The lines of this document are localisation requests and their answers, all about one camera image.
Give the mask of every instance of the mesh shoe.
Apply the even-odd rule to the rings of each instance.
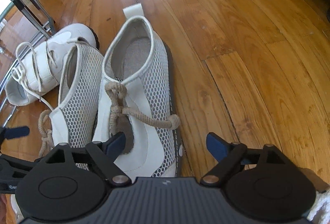
[[[12,76],[5,86],[8,101],[16,106],[25,106],[55,88],[60,80],[64,59],[78,40],[86,41],[92,47],[99,45],[93,30],[83,24],[64,27],[36,48],[28,42],[18,45],[16,57],[19,65],[12,70]],[[25,45],[31,48],[31,52],[21,60],[19,52]]]
[[[75,44],[68,52],[60,80],[58,106],[52,112],[42,112],[39,118],[38,127],[42,135],[40,157],[61,142],[77,148],[91,141],[102,61],[102,54],[84,42]],[[44,127],[48,114],[52,130]]]
[[[143,16],[141,4],[125,8],[128,19],[108,48],[102,65],[94,141],[126,135],[125,153],[115,164],[137,176],[180,173],[180,124],[169,81],[170,51]]]

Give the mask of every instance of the beige rope shoelace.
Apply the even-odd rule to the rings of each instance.
[[[39,158],[43,157],[54,147],[52,138],[52,130],[45,128],[45,123],[49,119],[50,110],[44,110],[38,120],[38,129],[41,134],[41,149],[39,151]]]
[[[180,125],[180,118],[176,114],[170,115],[165,121],[160,121],[148,117],[147,115],[143,114],[140,110],[136,110],[131,107],[124,107],[123,99],[127,94],[127,88],[121,83],[108,82],[105,85],[105,91],[112,102],[110,118],[109,118],[109,126],[111,133],[113,134],[116,133],[117,119],[121,115],[133,116],[138,120],[140,120],[141,122],[156,128],[166,128],[166,129],[174,130],[178,128]]]

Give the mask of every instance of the white mesh fabric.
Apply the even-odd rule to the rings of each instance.
[[[91,141],[94,120],[98,109],[102,78],[102,54],[95,48],[77,44],[81,48],[81,71],[71,85],[74,94],[61,108],[69,131],[69,145],[84,147]]]
[[[140,76],[151,115],[154,119],[166,120],[170,115],[170,88],[168,60],[165,47],[157,34],[155,37],[154,56],[148,69]],[[163,164],[153,173],[153,177],[161,176],[176,160],[173,131],[156,128],[164,148]]]

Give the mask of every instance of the metal frame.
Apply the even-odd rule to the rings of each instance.
[[[33,0],[36,4],[37,9],[41,10],[46,17],[48,18],[48,22],[44,25],[42,25],[39,20],[37,19],[37,17],[35,17],[34,14],[32,14],[32,12],[29,10],[29,8],[23,3],[22,0],[11,0],[12,3],[14,3],[14,5],[19,6],[18,9],[23,13],[23,15],[34,25],[34,27],[37,28],[38,32],[33,36],[32,40],[30,41],[32,46],[35,47],[38,42],[45,37],[46,39],[50,38],[52,35],[54,35],[56,33],[56,29],[55,29],[55,24],[54,24],[54,20],[53,18],[48,14],[48,12],[44,9],[44,7],[40,4],[40,2],[38,0]],[[31,49],[26,46],[19,54],[19,57],[21,59],[23,59],[29,52],[31,51]],[[15,59],[14,62],[11,64],[9,70],[7,71],[4,79],[0,82],[0,96],[5,88],[6,83],[8,82],[10,76],[11,76],[11,70],[16,67],[18,65],[18,60]],[[3,108],[5,107],[5,104],[7,102],[7,97],[4,98],[4,100],[2,101],[1,105],[0,105],[0,112],[3,110]],[[5,122],[3,123],[3,127],[5,127],[7,125],[7,123],[9,122],[9,120],[11,119],[11,117],[14,115],[15,111],[17,109],[17,106],[14,106],[11,113],[9,114],[9,116],[7,117],[7,119],[5,120]]]

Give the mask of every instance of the metal rack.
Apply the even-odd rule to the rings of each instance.
[[[38,9],[41,10],[45,16],[48,18],[48,21],[45,24],[42,24],[40,22],[40,20],[32,13],[32,11],[24,4],[24,2],[22,0],[11,0],[11,4],[7,7],[7,9],[5,9],[5,11],[1,14],[0,16],[0,22],[2,21],[2,19],[7,15],[7,13],[10,11],[10,8],[13,6],[16,6],[17,9],[19,11],[22,12],[22,14],[34,25],[34,27],[38,30],[38,32],[34,35],[34,37],[32,38],[32,40],[30,40],[30,43],[32,44],[33,47],[35,47],[38,42],[42,39],[42,38],[50,38],[52,35],[54,35],[56,33],[56,29],[55,29],[55,25],[54,25],[54,20],[53,18],[48,14],[48,12],[44,9],[44,7],[40,4],[40,2],[38,0],[33,0],[32,4]],[[25,55],[27,55],[29,53],[31,49],[26,46],[21,53],[19,54],[19,57],[22,59],[25,57]],[[16,67],[18,65],[18,61],[17,59],[15,59],[15,61],[12,63],[12,65],[10,66],[9,70],[7,71],[5,77],[3,78],[3,80],[0,82],[0,96],[5,88],[5,85],[7,83],[7,81],[9,80],[10,76],[11,76],[11,70],[12,68]],[[2,103],[0,104],[0,112],[3,110],[5,104],[7,102],[7,97],[4,98],[4,100],[2,101]],[[7,119],[5,120],[5,122],[3,123],[3,127],[5,127],[7,125],[7,123],[9,122],[9,120],[11,119],[11,117],[14,115],[15,110],[16,110],[17,106],[13,107],[11,113],[9,114],[9,116],[7,117]]]

